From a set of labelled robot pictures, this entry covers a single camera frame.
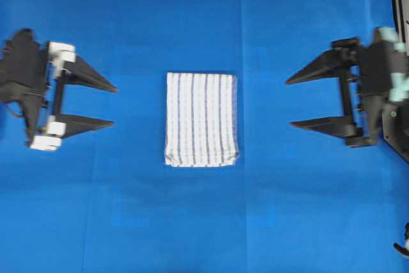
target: folded towel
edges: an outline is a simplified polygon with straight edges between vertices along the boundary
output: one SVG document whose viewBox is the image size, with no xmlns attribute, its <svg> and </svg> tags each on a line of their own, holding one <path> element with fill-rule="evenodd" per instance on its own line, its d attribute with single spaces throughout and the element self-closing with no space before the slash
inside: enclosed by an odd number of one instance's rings
<svg viewBox="0 0 409 273">
<path fill-rule="evenodd" d="M 167 74 L 165 163 L 228 166 L 238 157 L 237 78 L 227 74 Z"/>
</svg>

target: blue tablecloth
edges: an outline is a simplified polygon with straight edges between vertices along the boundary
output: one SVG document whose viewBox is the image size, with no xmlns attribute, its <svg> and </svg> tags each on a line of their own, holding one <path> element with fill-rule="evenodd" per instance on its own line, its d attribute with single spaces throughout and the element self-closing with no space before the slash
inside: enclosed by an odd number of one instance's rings
<svg viewBox="0 0 409 273">
<path fill-rule="evenodd" d="M 120 89 L 67 90 L 66 113 L 116 124 L 56 153 L 0 114 L 0 271 L 408 272 L 407 164 L 289 125 L 341 103 L 335 80 L 284 81 L 376 26 L 391 0 L 0 0 L 0 38 L 72 43 Z M 238 76 L 236 166 L 164 166 L 170 70 Z"/>
</svg>

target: towel stripe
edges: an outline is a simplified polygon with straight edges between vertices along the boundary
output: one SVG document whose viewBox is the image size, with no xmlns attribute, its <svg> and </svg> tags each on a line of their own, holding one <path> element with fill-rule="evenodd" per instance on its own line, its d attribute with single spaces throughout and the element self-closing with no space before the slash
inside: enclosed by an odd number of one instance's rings
<svg viewBox="0 0 409 273">
<path fill-rule="evenodd" d="M 181 154 L 180 154 L 180 79 L 181 79 L 181 74 L 179 74 L 178 76 L 178 156 L 179 156 L 180 164 L 183 164 L 183 161 L 181 159 Z"/>
<path fill-rule="evenodd" d="M 196 164 L 196 149 L 194 145 L 194 74 L 192 75 L 192 87 L 190 89 L 192 92 L 191 106 L 192 106 L 192 154 L 193 154 L 193 165 Z"/>
<path fill-rule="evenodd" d="M 220 141 L 220 150 L 221 150 L 221 158 L 222 164 L 224 163 L 224 148 L 223 148 L 223 137 L 222 137 L 222 76 L 219 76 L 219 110 L 217 112 L 217 116 L 219 118 L 219 141 Z"/>
<path fill-rule="evenodd" d="M 208 106 L 207 106 L 207 80 L 209 75 L 206 74 L 206 79 L 204 80 L 204 121 L 206 127 L 206 153 L 207 153 L 207 164 L 210 164 L 210 149 L 209 149 L 209 121 L 207 119 Z"/>
</svg>

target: white towel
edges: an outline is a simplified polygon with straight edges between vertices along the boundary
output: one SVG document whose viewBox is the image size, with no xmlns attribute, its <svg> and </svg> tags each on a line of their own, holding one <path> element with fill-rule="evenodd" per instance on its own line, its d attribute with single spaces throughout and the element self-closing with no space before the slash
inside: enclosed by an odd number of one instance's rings
<svg viewBox="0 0 409 273">
<path fill-rule="evenodd" d="M 215 167 L 235 163 L 237 78 L 167 73 L 165 163 Z"/>
</svg>

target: striped towel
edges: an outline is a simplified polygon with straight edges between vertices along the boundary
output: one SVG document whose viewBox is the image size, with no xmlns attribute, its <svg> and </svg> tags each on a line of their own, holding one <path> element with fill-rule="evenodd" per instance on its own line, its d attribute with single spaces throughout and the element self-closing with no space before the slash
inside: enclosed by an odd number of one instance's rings
<svg viewBox="0 0 409 273">
<path fill-rule="evenodd" d="M 237 78 L 167 73 L 165 163 L 228 166 L 238 157 Z"/>
</svg>

